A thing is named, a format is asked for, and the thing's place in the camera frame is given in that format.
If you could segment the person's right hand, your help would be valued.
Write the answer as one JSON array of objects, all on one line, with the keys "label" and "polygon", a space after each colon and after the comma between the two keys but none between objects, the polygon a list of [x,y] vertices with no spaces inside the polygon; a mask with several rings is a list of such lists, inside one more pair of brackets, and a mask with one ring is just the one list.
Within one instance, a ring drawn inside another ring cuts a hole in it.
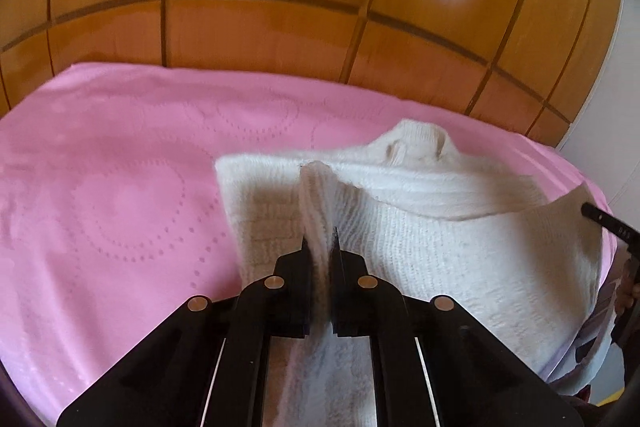
[{"label": "person's right hand", "polygon": [[632,260],[629,259],[624,264],[620,285],[616,289],[615,313],[617,315],[632,309],[640,296],[640,288],[638,284],[634,283],[634,274],[631,273],[631,268]]}]

